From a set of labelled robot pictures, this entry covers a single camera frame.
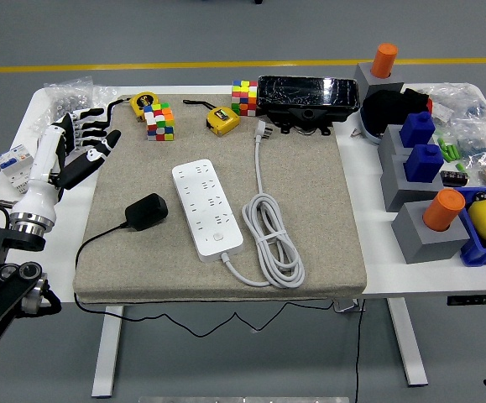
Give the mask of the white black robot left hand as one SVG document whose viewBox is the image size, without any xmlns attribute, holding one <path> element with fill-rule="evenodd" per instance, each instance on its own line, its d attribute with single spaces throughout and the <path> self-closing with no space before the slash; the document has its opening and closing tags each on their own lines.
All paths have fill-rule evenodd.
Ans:
<svg viewBox="0 0 486 403">
<path fill-rule="evenodd" d="M 26 233 L 52 229 L 56 222 L 55 205 L 63 191 L 98 170 L 120 139 L 120 131 L 107 132 L 114 105 L 66 113 L 44 131 L 27 191 L 10 214 L 12 229 Z"/>
</svg>

